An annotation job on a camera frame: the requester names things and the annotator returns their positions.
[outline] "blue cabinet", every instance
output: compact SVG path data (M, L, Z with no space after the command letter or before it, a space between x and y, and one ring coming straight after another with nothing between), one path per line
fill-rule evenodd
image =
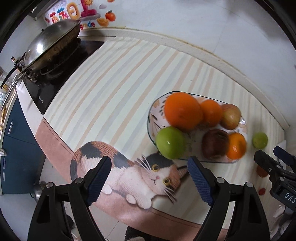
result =
M37 144L35 137L28 126L18 98L15 100L12 107L4 134L21 141Z
M27 124L18 98L8 118L2 148L7 153L0 164L2 193L32 192L34 183L39 182L45 155Z

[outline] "white countertop edge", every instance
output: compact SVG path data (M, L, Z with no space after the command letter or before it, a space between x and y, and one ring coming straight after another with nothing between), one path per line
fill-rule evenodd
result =
M27 123L35 136L43 119L43 114L40 113L39 109L35 105L23 81L21 81L19 87L17 88L17 95Z
M138 38L153 43L162 44L200 59L201 61L220 70L231 79L236 81L238 84L240 84L242 87L244 87L246 90L248 90L266 107L266 109L274 116L274 118L278 121L278 123L284 130L287 130L289 128L289 124L287 123L281 112L278 110L276 105L253 83L252 80L250 80L242 72L240 72L228 62L203 48L166 35L127 28L87 29L81 31L78 37L82 38L83 40L100 41L99 38L96 37L103 37L103 39L107 40L108 37L115 36Z

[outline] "lime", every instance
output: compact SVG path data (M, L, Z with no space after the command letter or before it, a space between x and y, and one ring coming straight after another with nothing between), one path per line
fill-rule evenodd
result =
M185 138L179 129L169 126L158 132L156 146L167 159L178 159L185 151Z
M263 149L267 146L268 137L264 132L257 132L252 138L253 146L257 149Z

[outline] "apple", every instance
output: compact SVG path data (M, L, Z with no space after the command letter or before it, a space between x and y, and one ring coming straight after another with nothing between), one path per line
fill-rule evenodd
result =
M222 106L223 116L220 121L220 125L226 130L233 130L239 125L241 117L240 109L233 104L223 104Z
M267 146L268 137L264 132L257 132L252 138L253 146L257 149L263 149Z
M156 146L167 159L178 159L184 154L185 138L179 129L169 126L158 132Z

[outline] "blue gripper pad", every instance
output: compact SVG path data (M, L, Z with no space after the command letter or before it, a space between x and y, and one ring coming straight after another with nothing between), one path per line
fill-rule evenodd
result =
M274 148L274 155L281 159L284 163L286 163L288 166L293 166L294 164L294 156L286 152L284 149L280 148L279 146L276 146Z
M211 206L213 203L213 198L211 197L211 187L192 157L188 159L187 168L202 200Z
M96 176L93 178L92 182L88 187L88 198L86 199L86 203L90 206L93 202L98 200L98 197L101 193L101 190L107 180L107 177L111 171L112 163L110 158L102 158L98 165L101 165L99 171Z

